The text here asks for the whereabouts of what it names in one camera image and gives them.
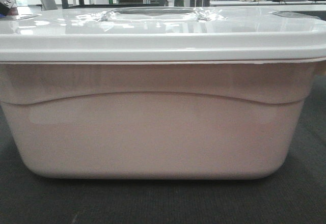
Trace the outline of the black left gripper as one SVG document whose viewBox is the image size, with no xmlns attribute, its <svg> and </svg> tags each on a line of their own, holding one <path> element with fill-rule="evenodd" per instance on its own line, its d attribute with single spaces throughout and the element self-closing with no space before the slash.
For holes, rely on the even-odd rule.
<svg viewBox="0 0 326 224">
<path fill-rule="evenodd" d="M 0 7 L 0 12 L 2 16 L 7 16 L 10 10 L 14 6 L 14 1 L 12 0 L 0 0 L 1 2 L 1 7 Z"/>
</svg>

